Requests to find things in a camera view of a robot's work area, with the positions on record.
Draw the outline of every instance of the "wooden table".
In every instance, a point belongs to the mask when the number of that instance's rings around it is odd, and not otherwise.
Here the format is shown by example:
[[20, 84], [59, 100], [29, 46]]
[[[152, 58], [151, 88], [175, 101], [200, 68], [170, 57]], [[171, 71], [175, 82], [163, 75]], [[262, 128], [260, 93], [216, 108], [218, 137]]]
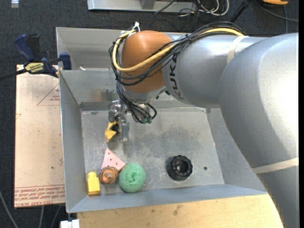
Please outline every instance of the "wooden table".
[[81, 228], [282, 228], [268, 194], [77, 214]]

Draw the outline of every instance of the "blue clamp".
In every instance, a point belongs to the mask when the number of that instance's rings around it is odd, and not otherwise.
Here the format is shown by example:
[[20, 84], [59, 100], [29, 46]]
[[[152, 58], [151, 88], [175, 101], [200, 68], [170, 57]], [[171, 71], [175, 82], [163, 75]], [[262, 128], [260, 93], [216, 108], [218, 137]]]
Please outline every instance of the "blue clamp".
[[[29, 46], [28, 39], [31, 39], [31, 46], [34, 48], [34, 51]], [[37, 45], [38, 40], [39, 35], [27, 38], [27, 35], [23, 34], [14, 41], [14, 46], [17, 51], [27, 59], [24, 64], [26, 72], [29, 72], [30, 74], [46, 74], [58, 77], [57, 69], [53, 67], [53, 64], [60, 61], [63, 63], [63, 69], [72, 69], [70, 56], [66, 52], [61, 53], [59, 58], [50, 61], [45, 57], [40, 58], [39, 44]]]

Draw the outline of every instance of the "black round object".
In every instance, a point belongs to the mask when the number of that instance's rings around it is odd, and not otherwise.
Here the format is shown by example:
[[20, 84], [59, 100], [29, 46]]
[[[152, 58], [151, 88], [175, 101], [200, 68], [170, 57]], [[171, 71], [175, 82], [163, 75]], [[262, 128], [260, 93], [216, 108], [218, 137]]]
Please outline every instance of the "black round object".
[[182, 155], [173, 157], [167, 165], [167, 173], [175, 181], [186, 180], [191, 175], [192, 169], [191, 161]]

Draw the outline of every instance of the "wooden board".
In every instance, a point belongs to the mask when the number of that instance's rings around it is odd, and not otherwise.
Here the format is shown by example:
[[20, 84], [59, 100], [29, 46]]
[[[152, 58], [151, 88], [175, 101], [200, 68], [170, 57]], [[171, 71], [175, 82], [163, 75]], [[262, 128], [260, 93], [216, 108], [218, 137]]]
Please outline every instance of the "wooden board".
[[15, 208], [65, 203], [61, 139], [59, 80], [42, 74], [18, 75]]
[[81, 228], [282, 228], [268, 194], [77, 214]]

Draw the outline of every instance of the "yellow cable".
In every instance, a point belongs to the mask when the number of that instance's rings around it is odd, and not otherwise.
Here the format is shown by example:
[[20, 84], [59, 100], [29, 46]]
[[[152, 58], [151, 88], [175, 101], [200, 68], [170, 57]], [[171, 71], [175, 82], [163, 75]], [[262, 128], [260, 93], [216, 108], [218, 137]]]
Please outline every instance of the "yellow cable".
[[[113, 48], [113, 54], [112, 54], [112, 61], [113, 61], [113, 65], [114, 67], [121, 71], [121, 72], [132, 72], [134, 70], [137, 70], [141, 67], [143, 67], [144, 65], [150, 63], [151, 61], [155, 60], [156, 58], [158, 57], [161, 57], [162, 55], [166, 54], [171, 48], [173, 48], [175, 45], [171, 45], [163, 50], [161, 50], [160, 52], [156, 53], [155, 55], [147, 58], [146, 60], [144, 60], [143, 62], [135, 65], [135, 66], [132, 66], [132, 67], [129, 67], [129, 68], [122, 68], [122, 67], [119, 67], [117, 62], [116, 62], [116, 52], [117, 52], [117, 49], [118, 49], [118, 44], [120, 43], [120, 41], [124, 38], [124, 37], [127, 37], [129, 34], [135, 32], [135, 29], [133, 30], [130, 30], [124, 34], [122, 34], [115, 42], [115, 45], [114, 45], [114, 48]], [[243, 36], [242, 33], [234, 30], [234, 29], [231, 29], [231, 28], [213, 28], [213, 29], [209, 29], [209, 30], [206, 30], [204, 32], [202, 32], [200, 35], [202, 34], [206, 34], [206, 33], [212, 33], [212, 32], [227, 32], [229, 34], [233, 34], [233, 35], [236, 35], [236, 36]]]

